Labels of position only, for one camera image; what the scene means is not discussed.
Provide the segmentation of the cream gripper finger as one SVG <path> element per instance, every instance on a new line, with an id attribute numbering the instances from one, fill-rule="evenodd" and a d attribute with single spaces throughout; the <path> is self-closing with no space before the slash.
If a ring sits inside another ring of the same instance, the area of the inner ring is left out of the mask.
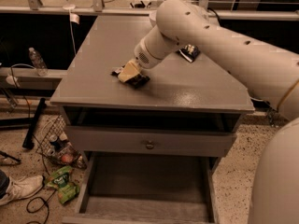
<path id="1" fill-rule="evenodd" d="M 126 82 L 129 79 L 141 73 L 141 66 L 137 60 L 130 60 L 118 75 L 120 82 Z"/>

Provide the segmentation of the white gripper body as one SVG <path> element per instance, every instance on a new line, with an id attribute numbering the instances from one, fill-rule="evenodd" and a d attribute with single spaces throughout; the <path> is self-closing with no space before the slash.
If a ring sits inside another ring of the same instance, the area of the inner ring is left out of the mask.
<path id="1" fill-rule="evenodd" d="M 145 69 L 151 69 L 161 62 L 160 59 L 153 57 L 148 52 L 144 38 L 135 46 L 134 55 L 138 63 Z"/>

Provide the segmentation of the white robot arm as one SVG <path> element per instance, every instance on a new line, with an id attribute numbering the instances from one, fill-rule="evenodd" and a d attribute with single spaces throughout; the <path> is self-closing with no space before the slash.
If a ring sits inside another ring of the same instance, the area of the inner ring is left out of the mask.
<path id="1" fill-rule="evenodd" d="M 299 224 L 299 55 L 211 23 L 200 7 L 165 0 L 118 79 L 138 77 L 186 45 L 195 45 L 289 121 L 259 160 L 248 224 Z"/>

